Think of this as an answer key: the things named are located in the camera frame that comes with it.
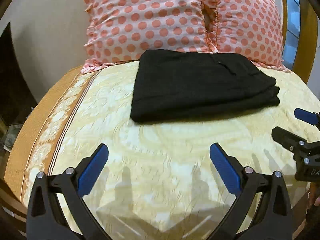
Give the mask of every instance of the person's hand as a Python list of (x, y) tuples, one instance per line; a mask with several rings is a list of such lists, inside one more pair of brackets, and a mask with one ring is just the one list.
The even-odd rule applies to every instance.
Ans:
[(320, 196), (318, 195), (319, 188), (320, 188), (320, 184), (311, 182), (309, 197), (308, 197), (308, 209), (310, 209), (312, 205), (320, 206)]

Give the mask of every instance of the blue gripper pad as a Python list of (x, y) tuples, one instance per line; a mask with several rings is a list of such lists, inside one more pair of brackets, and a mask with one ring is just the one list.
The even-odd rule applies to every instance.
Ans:
[(109, 150), (105, 144), (100, 144), (93, 153), (93, 158), (78, 179), (78, 195), (89, 195), (96, 180), (109, 157)]
[(300, 108), (297, 108), (294, 111), (294, 116), (297, 119), (304, 121), (304, 122), (307, 122), (312, 125), (316, 125), (319, 123), (319, 120), (318, 120), (318, 117), (316, 114), (310, 113), (310, 112), (303, 110), (303, 109), (300, 109)]
[(238, 197), (241, 193), (241, 180), (228, 158), (230, 157), (218, 143), (210, 146), (210, 159), (216, 167), (224, 185), (226, 185), (229, 193)]

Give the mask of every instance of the metal screw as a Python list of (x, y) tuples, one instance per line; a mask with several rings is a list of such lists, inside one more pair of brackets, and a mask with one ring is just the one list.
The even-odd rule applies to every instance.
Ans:
[(276, 171), (276, 172), (275, 172), (275, 176), (276, 176), (277, 178), (281, 178), (282, 174), (281, 174), (281, 172)]
[(72, 167), (67, 168), (67, 169), (66, 169), (66, 174), (70, 175), (70, 174), (72, 174), (74, 171), (75, 171), (75, 169), (72, 168)]
[(42, 171), (37, 174), (37, 178), (39, 179), (41, 179), (43, 176), (44, 176), (44, 172)]
[(248, 173), (248, 174), (251, 174), (251, 173), (253, 173), (253, 168), (251, 168), (251, 167), (245, 167), (245, 168), (244, 168), (244, 171), (245, 171), (246, 173)]

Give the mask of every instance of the polka dot pillow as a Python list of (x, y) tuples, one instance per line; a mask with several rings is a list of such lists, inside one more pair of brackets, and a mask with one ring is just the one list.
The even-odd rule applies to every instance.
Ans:
[(208, 37), (202, 0), (84, 0), (90, 26), (82, 73), (138, 60), (147, 49), (218, 52)]
[(204, 4), (208, 13), (216, 10), (208, 32), (219, 52), (239, 53), (257, 66), (289, 72), (282, 65), (284, 43), (274, 0), (204, 0)]

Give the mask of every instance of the black garment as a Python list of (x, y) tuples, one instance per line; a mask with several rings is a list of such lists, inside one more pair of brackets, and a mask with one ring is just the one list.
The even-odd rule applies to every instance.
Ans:
[(240, 54), (147, 50), (140, 57), (130, 117), (167, 121), (277, 106), (275, 84)]

